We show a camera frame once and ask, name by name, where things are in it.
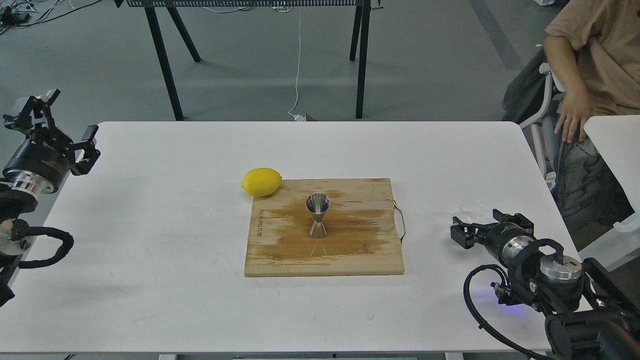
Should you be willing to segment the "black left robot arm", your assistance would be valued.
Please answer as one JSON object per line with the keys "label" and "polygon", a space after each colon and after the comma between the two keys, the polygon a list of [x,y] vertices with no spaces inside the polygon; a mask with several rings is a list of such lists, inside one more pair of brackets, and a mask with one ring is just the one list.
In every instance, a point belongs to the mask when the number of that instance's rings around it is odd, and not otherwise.
{"label": "black left robot arm", "polygon": [[[38,269],[57,264],[74,244],[74,238],[68,232],[54,227],[31,226],[21,215],[37,209],[39,195],[59,191],[68,174],[89,173],[101,154],[95,140],[98,125],[90,125],[79,142],[73,142],[55,125],[51,106],[60,92],[55,88],[42,96],[19,98],[12,112],[3,116],[4,127],[22,133],[25,139],[1,175],[1,305],[15,296],[9,281],[16,269]],[[39,236],[61,241],[55,254],[42,260],[22,260]]]}

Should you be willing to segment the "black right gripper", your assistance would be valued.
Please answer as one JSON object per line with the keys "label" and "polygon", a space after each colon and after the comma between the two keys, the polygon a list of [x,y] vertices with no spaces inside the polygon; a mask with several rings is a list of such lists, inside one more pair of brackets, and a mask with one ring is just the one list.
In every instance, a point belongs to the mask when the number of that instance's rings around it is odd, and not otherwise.
{"label": "black right gripper", "polygon": [[536,239],[534,223],[521,213],[509,214],[494,208],[493,223],[466,223],[459,217],[452,217],[450,237],[464,249],[481,244],[501,265],[508,266],[518,253]]}

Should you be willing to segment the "person's hand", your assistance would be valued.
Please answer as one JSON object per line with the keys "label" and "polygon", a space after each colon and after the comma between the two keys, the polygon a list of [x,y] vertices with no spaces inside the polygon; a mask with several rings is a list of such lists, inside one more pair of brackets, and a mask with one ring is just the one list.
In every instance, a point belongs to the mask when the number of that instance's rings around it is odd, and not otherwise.
{"label": "person's hand", "polygon": [[585,91],[567,91],[560,107],[554,133],[569,144],[585,141],[585,124],[592,117],[590,98]]}

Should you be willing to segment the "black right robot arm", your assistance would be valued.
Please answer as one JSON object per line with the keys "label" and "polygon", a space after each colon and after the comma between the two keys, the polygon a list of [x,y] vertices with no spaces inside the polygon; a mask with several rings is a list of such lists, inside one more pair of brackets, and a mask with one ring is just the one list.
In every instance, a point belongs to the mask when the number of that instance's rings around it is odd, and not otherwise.
{"label": "black right robot arm", "polygon": [[494,223],[465,223],[453,217],[451,238],[464,249],[476,244],[497,260],[473,269],[462,296],[478,328],[530,359],[544,355],[520,346],[496,330],[478,312],[471,297],[473,276],[495,271],[500,282],[490,285],[498,303],[527,305],[545,317],[544,329],[553,355],[560,360],[637,360],[639,303],[617,285],[594,258],[565,255],[562,244],[537,239],[534,223],[523,214],[493,210]]}

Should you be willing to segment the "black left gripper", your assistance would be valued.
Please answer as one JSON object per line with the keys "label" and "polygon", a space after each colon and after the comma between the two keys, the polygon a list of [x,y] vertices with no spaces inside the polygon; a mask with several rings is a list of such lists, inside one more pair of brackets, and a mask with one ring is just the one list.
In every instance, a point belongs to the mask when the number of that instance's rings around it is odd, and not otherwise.
{"label": "black left gripper", "polygon": [[[80,142],[69,143],[62,149],[54,148],[45,140],[35,139],[38,134],[51,141],[62,139],[62,133],[51,114],[51,106],[60,94],[59,89],[51,89],[42,96],[19,98],[12,113],[2,116],[6,129],[25,135],[25,141],[2,171],[13,190],[32,195],[53,194],[59,190],[69,172],[74,176],[88,174],[101,155],[95,139],[98,125],[88,126]],[[44,118],[46,129],[39,131],[42,125],[39,123],[34,126],[34,118]]]}

